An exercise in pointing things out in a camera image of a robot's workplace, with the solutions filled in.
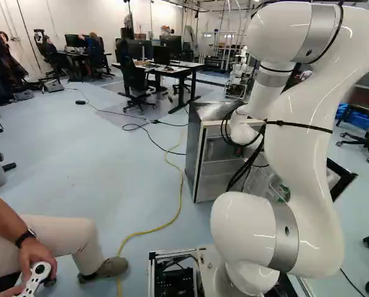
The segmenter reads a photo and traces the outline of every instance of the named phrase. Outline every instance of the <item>white controller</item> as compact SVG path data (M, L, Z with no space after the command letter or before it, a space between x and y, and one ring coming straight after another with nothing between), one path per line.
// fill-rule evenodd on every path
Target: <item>white controller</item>
M32 276L26 283L25 289L18 295L19 297L34 297L37 288L49 277L51 264L47 262L37 262L30 271L32 271Z

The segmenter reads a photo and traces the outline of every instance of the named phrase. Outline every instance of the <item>metal cabinet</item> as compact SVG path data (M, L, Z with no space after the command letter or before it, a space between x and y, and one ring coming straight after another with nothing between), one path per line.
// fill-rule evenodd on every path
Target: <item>metal cabinet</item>
M190 105L185 173L193 202L215 200L226 191L229 180L244 164L240 148L225 143L220 132L221 119L242 104L240 100L231 100ZM252 126L264 123L256 119L247 121ZM238 188L232 190L240 190L243 182L239 181Z

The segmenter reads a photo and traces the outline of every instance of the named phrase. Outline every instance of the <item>desk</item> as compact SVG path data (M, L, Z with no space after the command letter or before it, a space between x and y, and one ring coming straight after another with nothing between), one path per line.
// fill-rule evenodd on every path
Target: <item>desk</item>
M69 53L66 51L57 51L58 54L64 54L68 57L70 57L72 60L74 61L78 61L80 63L80 75L81 75L81 82L83 82L83 69L82 69L82 61L85 61L87 59L89 59L90 54L86 54L86 53ZM109 63L108 63L108 59L107 56L111 56L112 53L103 53L104 54L104 67L106 68L106 73L108 75L114 75L110 73L110 68L109 68Z
M195 84L197 83L197 72L204 68L205 64L184 61L171 61L171 65L183 68L189 68L192 71L191 78L191 98L199 99L200 96L195 96Z
M112 63L111 64L113 67L116 67L118 69L121 68L120 63ZM185 107L187 104L189 104L190 102L195 101L196 99L199 99L200 96L195 96L195 87L196 87L196 73L197 71L200 69L199 67L201 67L201 65L199 65L199 67L177 67L175 65L171 65L171 67L173 68L173 71L168 71L162 67L160 68L154 68L151 69L144 67L142 65L136 65L137 68L141 68L144 70L149 70L148 73L154 74L155 75L155 85L156 85L156 91L160 92L161 91L161 75L162 76L168 76L168 77L173 77L176 79L179 79L179 103L177 104L176 107L172 108L171 110L169 110L169 113L175 113L176 111L182 109L183 107ZM191 96L190 96L190 100L187 102L184 102L184 81L185 78L189 75L192 74L192 84L191 84ZM125 94L128 95L129 94L129 88L125 86Z

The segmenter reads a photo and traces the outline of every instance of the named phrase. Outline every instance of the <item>man's hand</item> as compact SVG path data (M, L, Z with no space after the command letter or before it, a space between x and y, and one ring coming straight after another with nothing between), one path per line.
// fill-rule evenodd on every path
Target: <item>man's hand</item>
M19 262L22 271L22 280L26 283L32 276L30 265L40 261L51 264L50 279L56 278L57 262L51 252L43 246L36 238L27 238L21 244L19 250Z
M21 294L23 289L25 288L25 284L21 284L19 286L13 286L6 291L0 293L0 297L13 297L14 295Z

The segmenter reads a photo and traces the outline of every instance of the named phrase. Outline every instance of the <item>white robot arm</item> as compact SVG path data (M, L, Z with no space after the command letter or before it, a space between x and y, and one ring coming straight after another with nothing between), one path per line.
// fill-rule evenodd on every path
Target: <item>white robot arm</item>
M291 199L282 204L224 193L213 205L211 231L230 281L253 296L268 291L279 271L318 278L342 264L344 238L326 179L326 153L340 100L369 71L369 11L278 2L254 16L247 34L261 72L249 103L231 118L231 137L240 144L254 138L241 114L268 118L265 155ZM295 62L311 64L313 74L280 94Z

